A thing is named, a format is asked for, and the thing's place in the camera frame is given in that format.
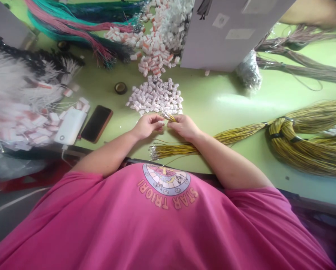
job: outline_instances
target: table surface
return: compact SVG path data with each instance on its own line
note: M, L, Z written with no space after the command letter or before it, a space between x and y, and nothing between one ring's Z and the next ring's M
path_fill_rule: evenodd
M11 10L17 17L30 25L23 0L17 1ZM289 26L280 25L275 29L275 32L279 35L285 35L289 29ZM47 50L55 47L55 42L40 34L37 45ZM71 52L78 56L83 55L86 61L86 66L74 78L81 89L73 99L84 96L89 100L92 109L88 117L97 105L113 110L113 117L98 143L92 144L80 140L75 144L95 150L104 142L108 142L133 128L139 120L140 115L125 107L125 103L131 94L131 88L138 87L146 81L146 78L138 71L137 61L131 64L117 63L113 70L107 71L97 68L97 62L92 57L92 52L75 47L71 48ZM323 64L336 66L336 40L313 43L300 52ZM284 63L296 64L285 57L264 53L262 55ZM235 74L211 71L210 75L205 77L203 70L185 69L177 66L168 69L161 79L167 81L168 78L172 78L174 83L179 83L179 90L184 98L184 114L189 115L201 130L211 135L247 124L265 122L317 101L336 99L336 84L334 83L322 81L322 90L313 91L321 88L320 83L313 79L294 77L275 70L261 70L261 74L263 76L261 90L252 97L245 96L244 89ZM114 85L117 82L126 83L129 89L127 94L120 96L114 92ZM164 134L156 135L156 138L167 142L181 140L166 127ZM153 143L153 139L140 142L128 156L149 160L148 147ZM301 173L280 163L269 150L263 131L236 143L232 149L257 165L277 188L298 193L303 197L336 204L336 178ZM158 162L163 165L169 163L169 166L181 170L212 173L201 156L176 158L177 156L170 157Z

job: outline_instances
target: smartphone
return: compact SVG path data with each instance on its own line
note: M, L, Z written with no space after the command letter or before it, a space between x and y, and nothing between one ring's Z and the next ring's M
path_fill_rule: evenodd
M98 105L85 125L81 137L92 143L97 143L112 115L111 109Z

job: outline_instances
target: pink wire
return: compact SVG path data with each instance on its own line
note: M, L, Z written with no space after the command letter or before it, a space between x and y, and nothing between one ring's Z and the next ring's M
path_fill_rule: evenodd
M60 20L57 20L52 15L44 12L41 10L32 0L25 0L25 3L28 6L29 11L34 14L37 18L39 18L41 21L44 21L45 23L51 25L55 29L70 34L72 36L80 36L92 45L94 53L97 51L101 54L103 57L103 60L112 60L114 57L111 55L109 50L105 48L101 43L97 42L93 37L91 37L88 33L80 30L72 29L68 26L66 26L63 22Z
M36 5L32 0L25 0L25 3L27 4L28 7L31 6L32 4ZM70 25L72 27L75 27L75 28L78 28L78 29L81 29L81 30L85 30L85 31L109 30L111 27L118 28L120 30L120 32L131 33L133 31L133 27L131 25L126 26L126 25L115 24L115 23L111 23L111 22L108 22L108 23L104 22L104 23L101 23L101 24L97 24L95 26L94 25L89 25L88 26L88 25L85 25L85 24L80 24L80 23L77 23L77 22L72 22L72 21L69 21L69 20L62 19L62 18L57 18L57 17L54 17L54 16L52 16L52 17L55 18L55 19L57 19L58 21L64 23L64 24L67 24L67 25Z

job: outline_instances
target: yellow wire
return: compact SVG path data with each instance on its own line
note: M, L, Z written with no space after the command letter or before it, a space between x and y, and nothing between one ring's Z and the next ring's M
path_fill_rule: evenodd
M165 118L172 121L170 117L174 118L172 115ZM306 173L336 177L336 137L319 136L304 140L297 135L319 133L335 125L336 100L329 100L290 112L268 123L230 129L215 135L214 138L229 145L269 127L268 140L279 160ZM153 160L174 155L200 154L190 143L154 145L150 147L150 151Z

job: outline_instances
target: clear plastic bag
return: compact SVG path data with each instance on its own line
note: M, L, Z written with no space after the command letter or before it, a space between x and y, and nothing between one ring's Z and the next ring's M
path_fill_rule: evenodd
M242 80L248 96L255 95L260 90L263 79L260 75L255 50L249 52L235 72Z
M37 173L46 167L44 160L15 159L0 154L0 181Z

